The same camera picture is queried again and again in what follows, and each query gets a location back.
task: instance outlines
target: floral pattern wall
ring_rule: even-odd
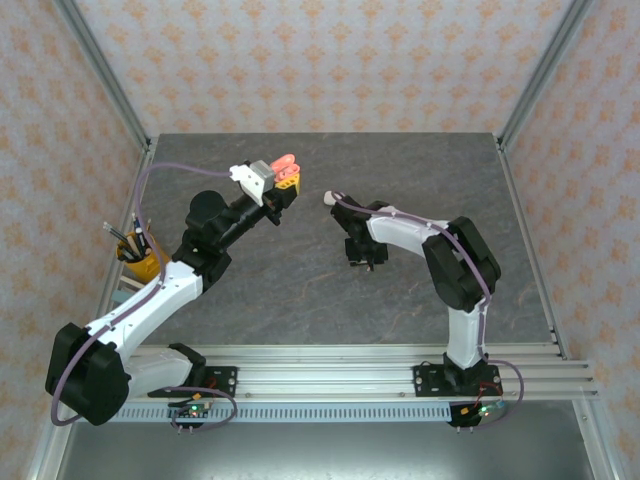
[[[148,134],[499,132],[570,0],[80,0]]]
[[[509,152],[555,310],[640,475],[640,9],[596,0]]]
[[[0,3],[0,469],[25,478],[56,332],[94,314],[139,148],[50,0]]]

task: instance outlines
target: cable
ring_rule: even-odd
[[[199,427],[197,429],[190,428],[189,431],[191,433],[194,433],[194,432],[205,432],[207,430],[213,430],[214,428],[223,427],[227,423],[229,423],[231,420],[233,420],[236,417],[236,415],[238,415],[238,403],[235,401],[235,399],[231,395],[229,395],[226,392],[223,392],[222,390],[216,390],[216,389],[213,389],[213,388],[199,388],[199,387],[167,387],[167,388],[164,388],[163,390],[169,391],[169,392],[209,393],[209,394],[214,395],[214,396],[226,398],[227,400],[229,400],[231,402],[231,406],[233,407],[233,411],[231,412],[231,414],[229,414],[229,416],[227,418],[225,418],[224,420],[221,420],[219,422],[207,423],[206,425],[202,425],[201,427]],[[178,418],[178,415],[180,415],[181,413],[186,412],[188,409],[189,409],[189,405],[186,405],[186,406],[176,410],[175,412],[173,412],[173,415],[171,416],[171,426],[173,428],[175,428],[178,431],[178,433],[180,433],[182,431],[182,426],[178,425],[176,423],[176,419]]]
[[[179,163],[157,163],[147,167],[145,170],[142,171],[142,173],[138,177],[138,180],[136,180],[136,185],[135,185],[134,194],[133,194],[135,211],[136,211],[136,215],[138,216],[138,220],[140,221],[140,225],[145,224],[144,217],[142,216],[142,206],[141,206],[142,185],[144,184],[145,180],[147,179],[147,177],[152,171],[158,170],[160,168],[175,168],[178,170],[186,170],[188,172],[200,173],[202,175],[208,175],[212,177],[230,177],[231,176],[231,172],[213,172],[210,170],[204,170],[202,168],[190,167],[188,165],[181,165]],[[71,375],[71,372],[73,371],[75,366],[78,364],[82,356],[86,353],[89,347],[91,347],[91,345],[93,345],[102,335],[104,335],[111,328],[118,325],[120,322],[122,322],[125,318],[127,318],[129,315],[134,313],[136,310],[140,309],[143,305],[146,305],[147,303],[149,303],[149,301],[155,296],[155,294],[158,293],[158,291],[162,288],[162,285],[164,283],[164,278],[167,273],[164,259],[162,258],[162,255],[160,254],[160,250],[158,249],[156,243],[153,241],[153,238],[151,237],[151,233],[143,228],[142,234],[144,235],[144,238],[149,244],[149,246],[151,247],[151,250],[156,255],[158,262],[160,263],[159,279],[154,285],[153,289],[145,297],[141,298],[140,301],[138,301],[138,303],[132,305],[130,308],[128,308],[127,310],[122,312],[120,315],[115,317],[113,320],[111,320],[111,322],[108,325],[104,325],[100,330],[98,330],[96,333],[91,335],[91,337],[89,337],[89,339],[78,349],[76,354],[71,358],[71,360],[67,364],[67,367],[62,372],[60,379],[58,380],[58,384],[56,385],[56,388],[53,392],[53,400],[51,401],[51,423],[53,423],[58,427],[64,427],[65,425],[69,425],[81,417],[81,415],[75,415],[66,420],[61,420],[60,418],[58,418],[58,408],[60,406],[60,396],[62,395],[62,390],[64,389],[64,386],[67,383],[67,380]]]
[[[479,320],[479,324],[480,325],[479,325],[479,328],[478,328],[478,339],[477,339],[478,354],[480,355],[480,358],[482,360],[484,360],[486,363],[491,363],[491,364],[494,364],[494,365],[496,365],[496,364],[497,365],[505,365],[505,366],[511,368],[516,373],[516,376],[518,377],[518,381],[520,383],[520,393],[518,395],[518,398],[516,400],[516,404],[515,404],[514,408],[510,409],[509,411],[507,411],[506,414],[504,414],[502,417],[500,417],[496,421],[491,422],[491,423],[486,424],[486,425],[479,425],[479,426],[474,427],[474,428],[476,430],[481,430],[481,429],[484,429],[484,428],[491,427],[493,425],[496,425],[498,422],[504,420],[509,415],[511,415],[516,410],[516,408],[522,403],[522,399],[524,397],[524,378],[522,377],[522,373],[520,372],[518,367],[516,367],[513,363],[508,362],[506,360],[497,360],[497,359],[489,360],[489,358],[486,356],[486,354],[482,350],[482,345],[484,343],[484,334],[485,334],[485,329],[486,329],[485,311],[489,307],[489,303],[491,302],[491,292],[489,291],[489,287],[487,286],[487,283],[484,281],[484,278],[482,278],[482,275],[478,271],[478,267],[476,267],[476,265],[473,263],[473,260],[471,259],[469,254],[464,250],[462,245],[460,245],[460,242],[458,242],[458,239],[456,237],[454,237],[451,234],[451,232],[449,232],[447,229],[442,228],[440,225],[437,225],[436,223],[434,223],[433,220],[429,220],[427,218],[419,217],[418,215],[412,215],[410,213],[402,212],[400,210],[387,212],[387,211],[369,210],[368,208],[356,207],[355,205],[350,205],[350,204],[344,202],[342,199],[344,198],[345,195],[343,193],[340,193],[340,192],[332,191],[331,192],[331,196],[333,197],[333,199],[336,201],[337,204],[339,204],[342,207],[345,207],[345,208],[348,208],[350,210],[353,210],[355,212],[366,213],[368,215],[378,215],[378,216],[381,216],[381,217],[404,218],[404,219],[416,222],[416,223],[418,223],[420,225],[425,225],[426,224],[428,227],[433,228],[437,232],[439,232],[442,235],[444,235],[445,238],[447,240],[449,240],[453,244],[453,246],[458,251],[458,253],[462,256],[462,258],[464,258],[464,261],[469,266],[469,269],[471,270],[471,273],[473,273],[473,276],[477,280],[478,284],[480,284],[480,288],[482,289],[482,292],[484,293],[484,302],[482,302],[480,304],[479,308],[478,308],[479,317],[480,317],[480,320]]]

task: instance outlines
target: yellow cup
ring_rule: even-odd
[[[133,232],[129,232],[127,234],[127,237],[133,238],[133,235],[135,235]],[[120,256],[121,245],[122,245],[122,242],[119,243],[116,248],[117,256]],[[162,248],[160,248],[158,244],[156,244],[156,247],[160,251],[160,254],[162,255],[164,263],[167,264],[169,262],[169,257],[167,256],[166,253],[164,253],[164,251],[162,250]],[[149,283],[151,280],[153,280],[156,277],[156,275],[160,273],[160,262],[158,261],[158,257],[156,257],[156,254],[153,253],[153,251],[151,251],[149,255],[147,255],[143,260],[140,260],[139,262],[133,262],[133,263],[124,262],[124,265],[129,270],[131,270],[131,272],[136,277],[138,277],[138,280],[140,280],[142,283]]]

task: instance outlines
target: black mounting plate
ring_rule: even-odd
[[[442,364],[421,364],[413,367],[413,387],[416,397],[477,397],[480,395],[481,384],[495,384],[499,388],[484,385],[483,397],[501,396],[502,381],[498,367],[482,362],[474,367],[472,381],[458,383],[451,381],[450,368]]]
[[[204,367],[204,380],[200,385],[188,385],[189,387],[214,388],[224,393],[236,396],[238,385],[238,367]],[[154,390],[147,394],[151,398],[185,398],[188,392],[166,392],[162,389]]]

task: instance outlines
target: marble surface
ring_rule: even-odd
[[[361,204],[384,200],[432,219],[471,218],[502,268],[488,342],[548,341],[549,331],[504,174],[489,134],[339,133],[161,135],[154,162],[227,170],[246,159],[296,155],[301,194],[282,224],[264,220],[229,249],[222,279],[147,344],[446,343],[447,309],[424,260],[389,247],[374,273],[351,268],[326,190]],[[191,198],[236,184],[175,170],[152,173],[143,209],[172,254]]]

